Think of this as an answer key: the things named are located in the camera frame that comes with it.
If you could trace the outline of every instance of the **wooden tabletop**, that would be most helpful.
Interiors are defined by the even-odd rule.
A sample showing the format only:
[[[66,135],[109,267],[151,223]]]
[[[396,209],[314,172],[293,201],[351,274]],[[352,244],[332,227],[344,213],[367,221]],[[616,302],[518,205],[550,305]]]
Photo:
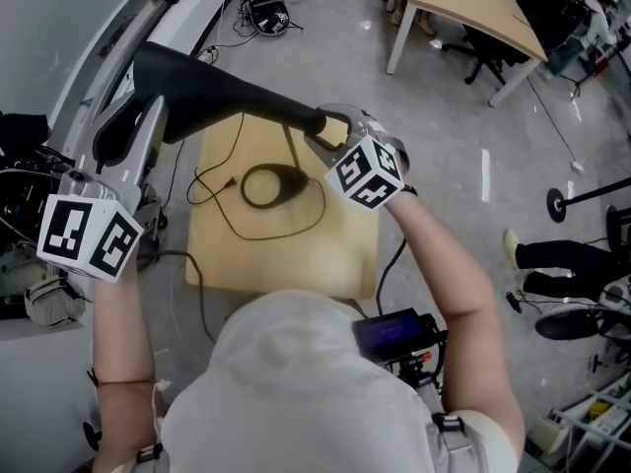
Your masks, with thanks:
[[[199,170],[228,156],[241,121],[238,114],[205,130]],[[321,221],[300,235],[248,241],[230,230],[214,200],[192,207],[188,251],[200,266],[204,285],[260,293],[303,289],[336,298],[369,298],[375,291],[379,216],[338,197],[324,181],[326,167],[307,147],[303,133],[294,129],[291,133],[301,168],[323,186],[326,208]],[[334,144],[343,142],[345,126],[328,119],[322,137]],[[246,115],[233,155],[203,180],[217,191],[230,177],[241,179],[251,167],[265,163],[294,163],[282,126]],[[270,201],[278,187],[275,176],[267,171],[257,172],[246,184],[246,194],[256,203]],[[235,230],[245,237],[295,232],[312,224],[322,212],[322,192],[313,180],[298,197],[270,210],[248,206],[240,186],[241,181],[217,198]],[[197,184],[193,195],[200,201],[209,193]],[[197,283],[190,262],[186,280]]]
[[[545,52],[515,0],[409,0],[490,34],[531,58],[547,61]]]

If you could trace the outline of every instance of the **person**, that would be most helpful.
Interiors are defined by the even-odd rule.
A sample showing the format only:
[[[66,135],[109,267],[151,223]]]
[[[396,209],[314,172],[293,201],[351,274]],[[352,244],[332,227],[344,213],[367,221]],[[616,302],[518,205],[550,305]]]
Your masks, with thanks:
[[[551,277],[533,270],[518,282],[518,292],[550,298],[585,298],[597,303],[607,286],[631,274],[631,264],[611,252],[572,240],[520,243],[513,230],[504,233],[504,245],[515,270],[566,268],[572,277]]]
[[[609,31],[606,12],[617,8],[613,0],[583,0],[589,10],[589,24],[579,25],[573,34],[557,49],[548,54],[547,70],[559,75],[567,66],[589,49],[600,37],[610,45],[616,44],[615,34]]]
[[[515,472],[524,420],[509,384],[493,286],[416,196],[399,192],[386,208],[449,329],[445,409],[466,424],[480,471]],[[301,291],[247,304],[225,324],[207,371],[165,416],[140,302],[134,264],[117,284],[96,283],[103,431],[96,473],[121,471],[157,439],[178,473],[435,471],[427,405],[361,357],[351,324],[362,316],[351,306]]]
[[[399,27],[401,25],[401,21],[403,20],[403,13],[405,12],[405,6],[407,5],[407,0],[396,0],[394,4],[394,12],[390,16],[390,22]],[[431,12],[423,11],[421,9],[416,11],[414,15],[414,24],[420,28],[426,36],[434,38],[436,36],[436,31],[432,27],[432,22],[430,21],[430,16],[432,16]]]

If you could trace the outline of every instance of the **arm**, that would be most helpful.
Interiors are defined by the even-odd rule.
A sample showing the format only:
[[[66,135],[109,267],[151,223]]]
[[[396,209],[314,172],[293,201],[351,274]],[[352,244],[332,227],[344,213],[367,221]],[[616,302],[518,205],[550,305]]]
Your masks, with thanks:
[[[407,238],[449,329],[446,410],[486,415],[504,430],[521,457],[524,419],[509,385],[502,325],[488,276],[415,196],[401,192],[387,208]]]
[[[118,283],[96,283],[94,337],[103,439],[93,471],[110,473],[156,442],[154,357],[140,305],[135,253]],[[162,403],[156,403],[164,415]]]

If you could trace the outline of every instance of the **gray floor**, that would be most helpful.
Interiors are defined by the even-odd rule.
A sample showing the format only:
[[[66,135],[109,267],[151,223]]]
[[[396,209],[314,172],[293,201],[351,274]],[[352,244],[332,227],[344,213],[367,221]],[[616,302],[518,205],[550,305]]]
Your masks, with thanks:
[[[243,40],[231,30],[238,1],[226,9],[221,43]],[[594,81],[571,103],[566,81],[547,82],[537,73],[530,76],[585,167],[585,173],[578,175],[571,171],[570,154],[528,83],[521,84],[498,108],[490,108],[487,100],[498,88],[495,78],[483,69],[478,80],[467,86],[462,79],[472,68],[469,59],[441,52],[415,27],[395,75],[387,75],[386,60],[396,27],[390,24],[382,0],[290,0],[289,9],[292,20],[305,28],[303,33],[290,30],[280,38],[256,37],[240,47],[222,48],[217,66],[311,105],[356,104],[405,140],[413,164],[408,181],[495,283],[511,380],[526,420],[531,423],[552,406],[571,402],[585,394],[587,387],[613,376],[607,370],[591,374],[588,369],[589,356],[603,350],[600,339],[550,342],[532,330],[536,310],[526,306],[522,315],[510,310],[504,295],[514,289],[515,281],[504,257],[502,234],[513,227],[526,242],[604,236],[603,212],[610,197],[572,208],[567,220],[557,225],[546,213],[545,195],[550,187],[567,193],[569,181],[579,194],[625,176],[631,167],[627,141],[631,118],[623,97]],[[443,19],[434,23],[442,41],[461,40],[460,26]],[[208,43],[216,40],[217,30]],[[626,79],[603,81],[621,85],[622,93],[628,91]],[[186,246],[189,207],[184,194],[198,148],[199,138],[187,140],[179,159],[164,247]],[[165,146],[153,175],[163,196],[169,189],[177,149]],[[488,202],[481,200],[483,150],[490,155]],[[616,204],[628,206],[627,196],[626,190],[616,194]],[[383,213],[381,267],[400,239],[398,229]],[[201,373],[212,349],[199,323],[196,290],[184,283],[179,264],[176,259],[165,260],[143,278],[160,377],[173,383],[168,399]],[[383,296],[386,311],[411,305],[419,311],[435,310],[407,251],[391,272]],[[211,330],[218,334],[225,317],[247,298],[207,289]],[[362,306],[368,314],[376,312],[373,302]]]

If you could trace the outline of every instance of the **small display screen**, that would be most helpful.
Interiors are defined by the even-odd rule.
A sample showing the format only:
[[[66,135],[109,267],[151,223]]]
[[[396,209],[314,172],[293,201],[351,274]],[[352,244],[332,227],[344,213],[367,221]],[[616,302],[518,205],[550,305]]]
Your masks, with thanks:
[[[411,340],[421,335],[421,325],[414,315],[401,315],[392,319],[362,324],[357,330],[360,343],[366,349]]]

